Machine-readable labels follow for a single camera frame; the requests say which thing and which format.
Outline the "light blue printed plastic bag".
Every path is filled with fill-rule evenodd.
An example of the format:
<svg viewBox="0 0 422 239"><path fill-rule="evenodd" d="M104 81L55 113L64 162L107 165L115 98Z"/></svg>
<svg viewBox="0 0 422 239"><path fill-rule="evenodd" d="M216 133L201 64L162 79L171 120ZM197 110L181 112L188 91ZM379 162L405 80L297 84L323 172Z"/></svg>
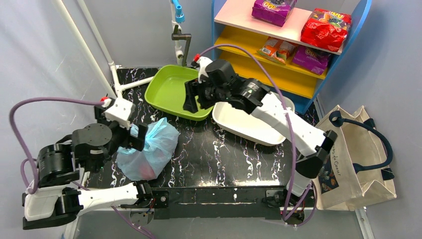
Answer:
<svg viewBox="0 0 422 239"><path fill-rule="evenodd" d="M142 151L124 147L118 149L118 168L132 181L156 179L172 158L179 134L167 118L149 124Z"/></svg>

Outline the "purple snack bag top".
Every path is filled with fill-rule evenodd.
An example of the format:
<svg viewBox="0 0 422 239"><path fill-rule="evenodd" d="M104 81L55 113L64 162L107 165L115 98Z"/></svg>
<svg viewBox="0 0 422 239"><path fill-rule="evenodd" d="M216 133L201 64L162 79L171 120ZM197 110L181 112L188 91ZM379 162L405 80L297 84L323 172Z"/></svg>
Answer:
<svg viewBox="0 0 422 239"><path fill-rule="evenodd" d="M296 3L297 0L256 0L251 15L256 19L282 27Z"/></svg>

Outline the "cream canvas tote bag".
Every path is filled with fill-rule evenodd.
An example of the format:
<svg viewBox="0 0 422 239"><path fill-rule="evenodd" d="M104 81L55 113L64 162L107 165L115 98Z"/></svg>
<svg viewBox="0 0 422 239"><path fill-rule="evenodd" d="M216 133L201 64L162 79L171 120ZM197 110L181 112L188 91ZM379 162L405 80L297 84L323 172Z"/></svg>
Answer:
<svg viewBox="0 0 422 239"><path fill-rule="evenodd" d="M316 126L337 134L314 179L319 210L354 211L397 197L392 147L363 106L352 114L335 106Z"/></svg>

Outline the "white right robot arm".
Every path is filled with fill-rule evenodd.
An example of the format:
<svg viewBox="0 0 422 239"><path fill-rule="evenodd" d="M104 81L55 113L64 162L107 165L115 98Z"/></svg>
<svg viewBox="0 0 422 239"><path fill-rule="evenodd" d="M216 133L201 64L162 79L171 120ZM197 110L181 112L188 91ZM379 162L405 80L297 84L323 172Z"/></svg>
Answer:
<svg viewBox="0 0 422 239"><path fill-rule="evenodd" d="M197 56L192 65L198 76L185 83L183 109L196 113L199 109L226 102L280 133L291 142L293 152L300 153L293 157L296 164L292 167L293 175L286 189L296 197L302 196L311 181L317 178L337 134L307 123L288 110L269 87L257 79L239 76L226 60L212 61Z"/></svg>

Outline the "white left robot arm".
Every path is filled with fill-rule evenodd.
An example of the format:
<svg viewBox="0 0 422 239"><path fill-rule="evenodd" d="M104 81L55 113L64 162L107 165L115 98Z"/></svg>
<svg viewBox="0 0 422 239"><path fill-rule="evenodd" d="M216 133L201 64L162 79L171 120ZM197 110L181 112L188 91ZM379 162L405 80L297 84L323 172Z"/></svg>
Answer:
<svg viewBox="0 0 422 239"><path fill-rule="evenodd" d="M119 148L141 151L144 147L147 126L132 123L132 102L104 97L92 106L95 123L42 148L36 158L27 156L34 179L22 195L24 230L66 225L97 209L152 202L146 181L93 191L70 187L80 178L81 169L98 172Z"/></svg>

